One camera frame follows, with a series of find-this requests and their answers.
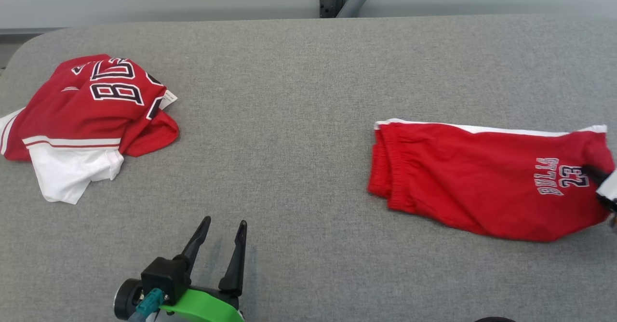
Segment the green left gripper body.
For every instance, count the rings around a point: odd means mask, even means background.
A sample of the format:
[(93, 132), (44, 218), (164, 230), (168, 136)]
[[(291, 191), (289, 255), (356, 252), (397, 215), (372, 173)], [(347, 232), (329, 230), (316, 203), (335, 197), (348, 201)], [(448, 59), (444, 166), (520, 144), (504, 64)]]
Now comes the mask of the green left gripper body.
[(244, 322), (239, 310), (242, 292), (242, 287), (231, 290), (190, 287), (176, 304), (163, 304), (160, 309), (186, 322)]

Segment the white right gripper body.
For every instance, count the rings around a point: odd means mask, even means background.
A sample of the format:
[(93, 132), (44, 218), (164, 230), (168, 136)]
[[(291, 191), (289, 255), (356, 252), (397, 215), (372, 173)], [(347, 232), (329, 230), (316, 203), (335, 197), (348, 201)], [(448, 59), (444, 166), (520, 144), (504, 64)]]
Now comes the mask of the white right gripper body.
[(599, 197), (606, 199), (611, 203), (616, 203), (617, 199), (617, 171), (614, 170), (610, 173), (600, 172), (599, 174), (599, 186), (596, 190), (596, 194)]

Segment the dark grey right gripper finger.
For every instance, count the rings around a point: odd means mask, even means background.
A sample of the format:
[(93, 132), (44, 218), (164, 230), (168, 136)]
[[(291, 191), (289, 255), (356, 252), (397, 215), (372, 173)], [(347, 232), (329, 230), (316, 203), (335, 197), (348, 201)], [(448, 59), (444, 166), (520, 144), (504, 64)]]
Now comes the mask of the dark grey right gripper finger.
[(609, 227), (611, 229), (617, 229), (617, 199), (608, 199), (606, 197), (599, 197), (600, 203), (606, 208), (611, 216), (609, 217)]
[(583, 166), (582, 171), (596, 186), (601, 186), (610, 176), (609, 172), (595, 166)]

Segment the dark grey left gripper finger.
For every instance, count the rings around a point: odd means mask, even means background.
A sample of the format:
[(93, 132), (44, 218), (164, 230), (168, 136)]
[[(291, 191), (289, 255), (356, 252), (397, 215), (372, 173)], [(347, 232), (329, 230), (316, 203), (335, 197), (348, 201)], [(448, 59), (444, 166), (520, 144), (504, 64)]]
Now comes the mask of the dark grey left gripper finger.
[(174, 257), (175, 260), (181, 260), (186, 265), (185, 274), (187, 277), (191, 276), (199, 249), (209, 232), (211, 220), (210, 216), (204, 217), (183, 251)]
[(234, 237), (233, 255), (218, 285), (219, 291), (226, 295), (241, 295), (243, 292), (247, 230), (247, 222), (242, 220)]

